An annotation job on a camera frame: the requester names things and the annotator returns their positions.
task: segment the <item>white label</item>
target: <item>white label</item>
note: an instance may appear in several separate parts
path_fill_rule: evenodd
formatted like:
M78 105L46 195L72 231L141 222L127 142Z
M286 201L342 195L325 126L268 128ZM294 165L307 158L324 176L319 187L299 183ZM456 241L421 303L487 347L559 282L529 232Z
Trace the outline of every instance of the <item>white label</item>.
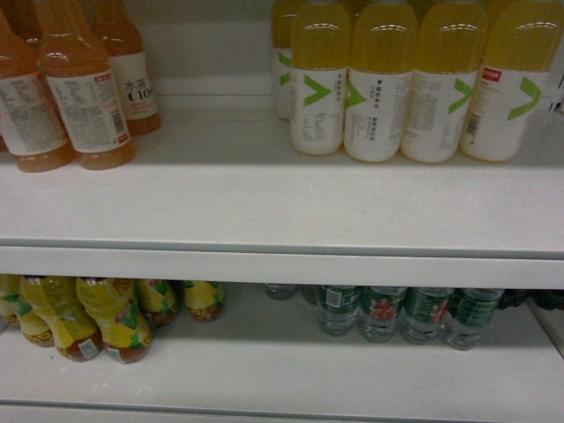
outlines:
M306 154L330 154L343 140L346 68L301 70L292 68L294 147Z
M413 72L412 99L401 144L407 157L438 163L454 154L477 74Z
M513 157L522 144L529 116L542 96L548 72L483 66L461 148L483 160Z
M382 161L399 147L412 73L349 70L345 148L359 160Z
M39 74L0 80L0 127L11 154L51 152L67 142Z
M135 121L155 115L159 110L147 73L145 53L110 57L109 61L125 118Z
M289 48L272 49L272 98L274 111L284 119L292 117L292 81L290 69L292 50Z
M130 141L110 70L47 81L75 150L108 152Z

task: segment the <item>bottle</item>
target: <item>bottle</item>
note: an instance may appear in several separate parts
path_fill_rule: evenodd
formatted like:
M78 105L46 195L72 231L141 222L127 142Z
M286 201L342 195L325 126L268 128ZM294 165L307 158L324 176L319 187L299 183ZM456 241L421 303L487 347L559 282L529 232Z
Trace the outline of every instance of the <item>bottle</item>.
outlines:
M292 117L292 23L305 0L277 0L271 14L271 68L274 111L283 119Z
M170 324L178 314L172 286L162 279L136 279L139 308L147 322L159 328Z
M290 300L298 291L297 285L263 284L266 294L273 300Z
M456 289L439 338L455 350L471 350L482 338L502 295L503 289Z
M359 286L319 286L317 318L321 330L332 337L347 334L356 322L359 298Z
M18 169L44 172L72 162L75 153L41 83L35 54L1 11L0 56L0 130Z
M488 35L463 152L504 161L519 151L563 26L564 11L557 1L517 0L500 12Z
M412 82L417 19L406 0L372 0L352 35L345 149L358 160L396 154Z
M338 0L308 0L292 29L292 144L306 154L335 152L343 141L351 19Z
M476 0L445 0L419 30L411 100L401 151L424 163L452 156L464 126L486 37Z
M100 329L78 301L74 278L24 275L20 289L53 332L55 347L63 357L86 361L98 355Z
M108 54L90 32L78 0L34 0L43 36L40 63L80 165L127 163L135 152Z
M364 286L360 294L360 333L370 342L394 336L405 297L404 286Z
M109 54L130 134L154 132L161 120L141 33L128 20L123 0L92 0L92 8L92 32Z
M404 338L417 345L435 340L453 291L452 288L409 288L401 316Z
M20 275L0 275L0 299L18 317L19 328L24 337L37 346L53 346L53 333L45 321L32 310L29 301L19 288Z
M77 296L100 326L110 358L126 364L149 352L152 332L139 311L133 279L77 278Z
M218 282L184 281L184 302L189 313L199 322L219 317L226 305L226 293Z

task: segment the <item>red label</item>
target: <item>red label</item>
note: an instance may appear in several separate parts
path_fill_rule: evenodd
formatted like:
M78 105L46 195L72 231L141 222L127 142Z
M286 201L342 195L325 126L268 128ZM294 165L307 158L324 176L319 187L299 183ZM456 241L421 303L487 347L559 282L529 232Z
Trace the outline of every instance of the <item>red label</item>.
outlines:
M482 78L487 79L488 81L500 82L501 71L489 69L489 68L484 68L484 72L482 73Z

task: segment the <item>water bottle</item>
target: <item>water bottle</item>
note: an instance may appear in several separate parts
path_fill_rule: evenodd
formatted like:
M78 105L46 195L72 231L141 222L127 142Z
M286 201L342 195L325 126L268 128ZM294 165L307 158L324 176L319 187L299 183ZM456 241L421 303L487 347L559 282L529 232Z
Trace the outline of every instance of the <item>water bottle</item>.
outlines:
M409 288L401 317L404 338L417 345L434 340L453 291L453 288Z
M360 287L321 285L317 318L321 330L333 337L341 337L355 324Z
M405 286L365 286L360 295L360 333L370 342L386 342L396 331Z
M468 351L484 334L503 295L503 289L456 289L450 297L439 337L451 348Z

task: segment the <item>shelf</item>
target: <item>shelf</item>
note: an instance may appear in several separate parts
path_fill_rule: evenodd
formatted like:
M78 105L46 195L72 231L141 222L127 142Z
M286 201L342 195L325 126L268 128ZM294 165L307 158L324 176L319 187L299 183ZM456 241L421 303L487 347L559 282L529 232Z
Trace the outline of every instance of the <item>shelf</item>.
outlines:
M498 311L482 344L459 352L398 335L374 345L356 330L332 338L300 295L272 301L257 285L226 289L217 321L197 323L182 310L149 354L128 366L105 354L74 363L7 330L0 373L11 382L0 384L0 406L17 419L3 422L77 409L112 410L112 421L131 421L118 417L136 412L203 421L561 422L564 361L527 307Z

